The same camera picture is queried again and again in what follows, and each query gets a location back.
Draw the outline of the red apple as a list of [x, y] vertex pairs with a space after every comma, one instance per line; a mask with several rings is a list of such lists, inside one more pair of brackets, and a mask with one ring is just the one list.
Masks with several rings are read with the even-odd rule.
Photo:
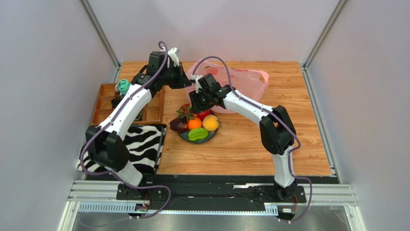
[[198, 113], [196, 115], [196, 117], [199, 118], [200, 120], [203, 120], [208, 115], [210, 115], [210, 110], [202, 111], [202, 112]]

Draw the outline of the red berry sprig with leaves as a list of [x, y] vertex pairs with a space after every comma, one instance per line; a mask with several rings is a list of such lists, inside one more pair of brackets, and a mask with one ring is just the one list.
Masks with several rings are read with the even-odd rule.
[[190, 121], [197, 117], [196, 113], [192, 112], [192, 105], [191, 104], [183, 104], [178, 110], [177, 113], [179, 114], [179, 119], [185, 119], [186, 121]]

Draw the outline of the yellow peach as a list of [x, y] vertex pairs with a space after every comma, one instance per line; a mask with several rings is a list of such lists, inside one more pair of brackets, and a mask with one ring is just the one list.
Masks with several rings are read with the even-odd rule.
[[208, 115], [202, 120], [202, 127], [207, 131], [215, 131], [219, 128], [219, 120], [215, 115]]

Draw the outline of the orange fruit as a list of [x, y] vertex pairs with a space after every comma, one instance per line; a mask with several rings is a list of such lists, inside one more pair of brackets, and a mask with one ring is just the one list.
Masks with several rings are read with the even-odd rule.
[[187, 123], [188, 130], [192, 130], [195, 128], [201, 128], [202, 127], [202, 120], [197, 117], [193, 117], [190, 119]]

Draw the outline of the pink plastic bag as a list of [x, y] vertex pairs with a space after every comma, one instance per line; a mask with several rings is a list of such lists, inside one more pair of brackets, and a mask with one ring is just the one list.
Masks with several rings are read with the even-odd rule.
[[[229, 66], [228, 69], [233, 87], [238, 90], [243, 97], [248, 97], [255, 101], [255, 104], [258, 104], [258, 101], [269, 85], [269, 74], [261, 70], [233, 68], [231, 66]], [[200, 63], [199, 60], [196, 61], [196, 63], [186, 71], [188, 77], [192, 74], [196, 76], [212, 74], [221, 86], [229, 84], [225, 66], [210, 62], [209, 60], [205, 60], [202, 63]]]

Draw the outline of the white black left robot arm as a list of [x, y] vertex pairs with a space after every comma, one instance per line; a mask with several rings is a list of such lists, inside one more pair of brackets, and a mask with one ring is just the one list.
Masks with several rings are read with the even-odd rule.
[[149, 62], [130, 83], [130, 87], [115, 110], [97, 127], [90, 126], [86, 131], [86, 144], [81, 152], [80, 165], [84, 165], [84, 155], [89, 160], [118, 177], [129, 187], [138, 187], [143, 174], [130, 161], [130, 152], [124, 138], [138, 113], [162, 89], [183, 89], [191, 86], [178, 54], [179, 48], [154, 51]]

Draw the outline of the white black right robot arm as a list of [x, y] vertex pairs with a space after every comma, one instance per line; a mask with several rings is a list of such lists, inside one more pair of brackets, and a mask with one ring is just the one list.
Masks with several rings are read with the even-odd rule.
[[222, 86], [212, 74], [191, 75], [190, 79], [195, 84], [195, 90], [189, 93], [192, 111], [199, 113], [220, 106], [254, 122], [259, 127], [264, 148], [272, 154], [275, 183], [282, 188], [294, 185], [290, 160], [297, 138], [286, 109], [280, 105], [271, 107], [258, 103], [229, 84]]

